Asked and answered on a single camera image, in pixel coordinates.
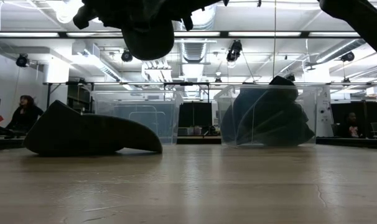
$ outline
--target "clear plastic box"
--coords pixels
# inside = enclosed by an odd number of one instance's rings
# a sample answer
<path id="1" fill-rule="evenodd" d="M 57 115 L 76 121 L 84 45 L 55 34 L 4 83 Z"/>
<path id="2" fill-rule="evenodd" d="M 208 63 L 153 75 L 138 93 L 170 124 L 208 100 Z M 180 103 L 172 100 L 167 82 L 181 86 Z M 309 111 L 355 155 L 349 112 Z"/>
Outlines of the clear plastic box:
<path id="1" fill-rule="evenodd" d="M 236 85 L 214 99 L 223 144 L 294 147 L 314 145 L 321 88 Z"/>
<path id="2" fill-rule="evenodd" d="M 176 144 L 179 108 L 178 91 L 93 91 L 95 114 L 129 119 L 153 130 L 163 145 Z"/>

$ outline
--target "man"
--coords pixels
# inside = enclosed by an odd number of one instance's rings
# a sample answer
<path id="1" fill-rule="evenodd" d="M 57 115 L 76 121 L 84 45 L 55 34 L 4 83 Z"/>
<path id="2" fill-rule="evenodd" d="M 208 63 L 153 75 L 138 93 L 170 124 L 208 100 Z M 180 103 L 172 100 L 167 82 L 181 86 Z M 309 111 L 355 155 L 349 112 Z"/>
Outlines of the man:
<path id="1" fill-rule="evenodd" d="M 363 138 L 363 131 L 356 122 L 356 114 L 351 112 L 345 116 L 345 122 L 338 127 L 338 137 Z"/>

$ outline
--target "seated person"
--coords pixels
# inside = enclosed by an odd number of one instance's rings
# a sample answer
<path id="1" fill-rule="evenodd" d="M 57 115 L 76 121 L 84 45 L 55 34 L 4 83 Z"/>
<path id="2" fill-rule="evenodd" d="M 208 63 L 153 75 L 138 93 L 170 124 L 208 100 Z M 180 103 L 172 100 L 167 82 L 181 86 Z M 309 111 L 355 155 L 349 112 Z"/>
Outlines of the seated person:
<path id="1" fill-rule="evenodd" d="M 23 95 L 20 97 L 20 106 L 13 114 L 12 121 L 6 126 L 13 131 L 28 133 L 44 112 L 35 105 L 31 96 Z"/>
<path id="2" fill-rule="evenodd" d="M 365 138 L 363 130 L 356 122 L 356 114 L 348 113 L 345 122 L 338 126 L 338 137 L 341 138 Z"/>

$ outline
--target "table surface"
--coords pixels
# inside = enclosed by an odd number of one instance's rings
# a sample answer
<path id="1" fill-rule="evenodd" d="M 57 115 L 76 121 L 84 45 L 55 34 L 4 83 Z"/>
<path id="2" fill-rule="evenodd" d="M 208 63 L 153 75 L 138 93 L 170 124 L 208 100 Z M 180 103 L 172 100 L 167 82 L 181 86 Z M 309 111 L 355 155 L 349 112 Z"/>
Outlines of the table surface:
<path id="1" fill-rule="evenodd" d="M 377 149 L 0 151 L 3 223 L 377 223 Z"/>

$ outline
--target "dark hair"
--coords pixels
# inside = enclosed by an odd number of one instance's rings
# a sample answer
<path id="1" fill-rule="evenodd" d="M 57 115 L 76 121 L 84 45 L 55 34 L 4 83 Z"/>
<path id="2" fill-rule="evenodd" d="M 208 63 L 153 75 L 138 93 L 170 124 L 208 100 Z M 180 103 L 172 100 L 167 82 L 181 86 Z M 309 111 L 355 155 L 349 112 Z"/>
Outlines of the dark hair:
<path id="1" fill-rule="evenodd" d="M 22 96 L 20 96 L 20 100 L 22 100 L 22 99 L 27 100 L 27 108 L 31 108 L 31 107 L 35 106 L 35 101 L 34 101 L 32 96 L 22 95 Z"/>

